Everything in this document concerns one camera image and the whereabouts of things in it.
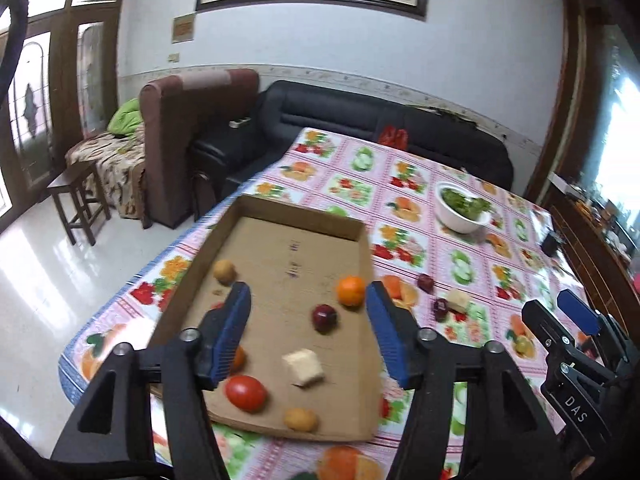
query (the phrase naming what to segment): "screw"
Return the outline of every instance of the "screw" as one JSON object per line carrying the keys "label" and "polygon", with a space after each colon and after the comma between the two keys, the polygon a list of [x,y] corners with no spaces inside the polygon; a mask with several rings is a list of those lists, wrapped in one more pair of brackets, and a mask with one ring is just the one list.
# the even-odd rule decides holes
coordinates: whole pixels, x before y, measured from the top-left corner
{"label": "screw", "polygon": [[492,354],[499,354],[504,352],[504,346],[499,341],[489,341],[486,345],[484,345],[484,347]]}
{"label": "screw", "polygon": [[113,347],[113,353],[116,355],[124,355],[133,350],[131,343],[118,343]]}
{"label": "screw", "polygon": [[421,328],[418,330],[418,339],[420,341],[434,341],[438,336],[438,333],[433,328]]}
{"label": "screw", "polygon": [[180,332],[180,339],[182,339],[185,343],[195,341],[199,337],[200,331],[197,328],[185,328],[182,332]]}

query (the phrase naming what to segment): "blue gripper pad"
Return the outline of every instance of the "blue gripper pad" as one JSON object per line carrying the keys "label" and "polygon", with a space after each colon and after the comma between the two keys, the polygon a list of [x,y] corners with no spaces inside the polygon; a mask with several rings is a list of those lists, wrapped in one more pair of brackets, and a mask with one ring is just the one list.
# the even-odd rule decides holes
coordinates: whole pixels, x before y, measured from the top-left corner
{"label": "blue gripper pad", "polygon": [[414,317],[393,304],[382,282],[372,282],[367,287],[366,308],[389,376],[401,388],[408,389],[411,373],[407,343],[418,330]]}
{"label": "blue gripper pad", "polygon": [[598,314],[568,288],[558,294],[558,307],[585,335],[597,335],[600,332]]}
{"label": "blue gripper pad", "polygon": [[196,362],[203,389],[215,389],[229,375],[250,312],[251,290],[246,283],[236,282],[224,305],[209,310],[203,318],[198,327],[202,349]]}

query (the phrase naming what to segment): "pink checkered tablecloth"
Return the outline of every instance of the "pink checkered tablecloth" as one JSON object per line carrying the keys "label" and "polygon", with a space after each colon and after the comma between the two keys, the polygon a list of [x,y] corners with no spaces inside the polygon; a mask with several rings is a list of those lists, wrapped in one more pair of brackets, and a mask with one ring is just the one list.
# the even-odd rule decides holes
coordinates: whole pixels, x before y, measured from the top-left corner
{"label": "pink checkered tablecloth", "polygon": [[[489,227],[460,235],[434,215],[434,188],[453,182],[484,196],[492,205]],[[522,328],[525,301],[538,298],[574,336],[578,328],[560,311],[555,298],[569,288],[586,301],[582,285],[560,254],[549,259],[539,243],[552,227],[549,213],[508,191],[470,174],[430,160],[331,132],[302,130],[276,164],[245,183],[238,193],[351,216],[369,228],[377,278],[393,275],[412,287],[406,301],[417,322],[436,328],[450,341],[482,346],[503,343],[545,407],[552,425],[562,420],[540,394],[545,379],[546,352]],[[224,210],[235,197],[214,208],[174,244],[137,274],[66,347],[60,357],[60,380],[67,397],[76,402],[100,362],[119,341],[135,348],[148,342],[168,296]],[[433,276],[433,294],[415,287],[418,274]],[[451,288],[472,298],[466,315],[449,313],[437,323],[431,305]],[[525,353],[514,339],[525,335]],[[386,476],[404,428],[412,392],[405,392],[383,372],[383,400],[377,435],[353,444],[380,466]],[[466,384],[455,387],[449,449],[444,469],[458,471],[465,428]],[[161,401],[152,398],[156,453],[170,462]],[[214,425],[218,445],[232,479],[285,480],[315,471],[316,462],[331,444],[270,438]]]}

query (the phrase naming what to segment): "cardboard box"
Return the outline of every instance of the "cardboard box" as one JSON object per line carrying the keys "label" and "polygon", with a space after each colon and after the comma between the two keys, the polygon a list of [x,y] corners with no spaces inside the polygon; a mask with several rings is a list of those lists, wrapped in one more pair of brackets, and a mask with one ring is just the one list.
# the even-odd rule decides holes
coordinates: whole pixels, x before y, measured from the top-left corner
{"label": "cardboard box", "polygon": [[[210,268],[231,260],[238,280],[248,283],[252,311],[241,345],[247,362],[240,372],[257,378],[270,393],[265,409],[242,412],[224,394],[204,392],[212,420],[240,430],[307,440],[369,440],[378,427],[382,359],[364,306],[352,312],[337,303],[341,277],[370,283],[373,268],[366,226],[351,218],[243,195],[213,227],[162,314],[149,346],[164,344],[183,328],[199,325],[224,301],[229,287]],[[327,303],[338,326],[316,332],[311,311]],[[316,352],[323,381],[300,389],[290,383],[282,356],[308,348]],[[283,423],[288,408],[314,410],[315,433],[297,433]]]}

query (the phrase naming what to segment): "potato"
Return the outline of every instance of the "potato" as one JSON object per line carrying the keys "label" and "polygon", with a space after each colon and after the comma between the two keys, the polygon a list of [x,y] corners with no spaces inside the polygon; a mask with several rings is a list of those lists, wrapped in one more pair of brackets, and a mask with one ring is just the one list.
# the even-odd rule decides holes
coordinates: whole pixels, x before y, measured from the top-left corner
{"label": "potato", "polygon": [[318,428],[318,416],[305,408],[289,408],[284,413],[284,423],[291,430],[310,433]]}
{"label": "potato", "polygon": [[213,264],[213,276],[222,285],[231,285],[236,279],[236,267],[229,260],[219,260]]}

